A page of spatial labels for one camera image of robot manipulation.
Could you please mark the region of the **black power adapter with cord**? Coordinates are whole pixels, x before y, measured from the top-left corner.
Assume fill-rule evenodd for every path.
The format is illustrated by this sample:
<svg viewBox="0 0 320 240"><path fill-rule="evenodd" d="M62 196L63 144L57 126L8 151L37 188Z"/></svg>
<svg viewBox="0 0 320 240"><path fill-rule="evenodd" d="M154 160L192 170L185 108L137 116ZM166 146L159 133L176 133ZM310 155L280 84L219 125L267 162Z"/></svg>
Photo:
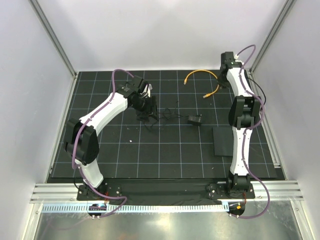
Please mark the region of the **black power adapter with cord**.
<svg viewBox="0 0 320 240"><path fill-rule="evenodd" d="M147 131L153 132L156 130L162 130L165 126L174 125L175 122L179 122L179 120L186 120L188 125L192 126L201 126L203 124L201 114L198 115L183 115L180 114L180 110L178 108L178 101L175 104L174 108L164 108L162 111L158 113L158 118L152 123L143 123L143 126Z"/></svg>

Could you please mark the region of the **black network switch box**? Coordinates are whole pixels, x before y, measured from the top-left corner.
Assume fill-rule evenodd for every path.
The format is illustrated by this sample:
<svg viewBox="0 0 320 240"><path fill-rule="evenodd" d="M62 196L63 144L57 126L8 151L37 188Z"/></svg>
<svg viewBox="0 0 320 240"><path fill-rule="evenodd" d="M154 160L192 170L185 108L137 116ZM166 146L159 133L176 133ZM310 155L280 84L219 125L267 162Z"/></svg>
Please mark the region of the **black network switch box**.
<svg viewBox="0 0 320 240"><path fill-rule="evenodd" d="M212 128L214 154L218 157L233 156L233 131L231 126Z"/></svg>

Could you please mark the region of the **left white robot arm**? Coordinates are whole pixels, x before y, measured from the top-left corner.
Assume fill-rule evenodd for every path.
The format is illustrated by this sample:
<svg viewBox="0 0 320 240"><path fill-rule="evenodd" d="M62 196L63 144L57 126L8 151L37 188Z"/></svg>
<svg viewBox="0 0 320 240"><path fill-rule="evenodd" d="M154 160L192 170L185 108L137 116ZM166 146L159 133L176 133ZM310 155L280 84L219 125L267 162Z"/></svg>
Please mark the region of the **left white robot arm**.
<svg viewBox="0 0 320 240"><path fill-rule="evenodd" d="M124 85L113 85L109 97L87 115L66 124L64 150L71 157L73 169L78 169L88 194L94 200L107 195L107 189L98 166L100 132L120 113L128 108L135 110L136 119L148 123L158 119L157 100L151 94L152 85L142 77L133 76Z"/></svg>

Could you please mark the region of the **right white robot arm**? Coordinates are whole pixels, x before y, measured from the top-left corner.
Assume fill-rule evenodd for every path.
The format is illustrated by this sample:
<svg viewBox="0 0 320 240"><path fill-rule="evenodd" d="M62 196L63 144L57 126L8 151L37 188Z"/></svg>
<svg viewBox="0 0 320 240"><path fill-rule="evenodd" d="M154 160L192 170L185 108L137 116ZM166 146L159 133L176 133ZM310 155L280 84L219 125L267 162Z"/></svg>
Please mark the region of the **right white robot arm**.
<svg viewBox="0 0 320 240"><path fill-rule="evenodd" d="M229 198L241 198L251 190L250 140L253 128L259 122L261 99L252 91L243 63L232 51L220 55L220 74L217 81L222 87L231 88L234 94L228 114L228 123L233 134L233 154L225 195Z"/></svg>

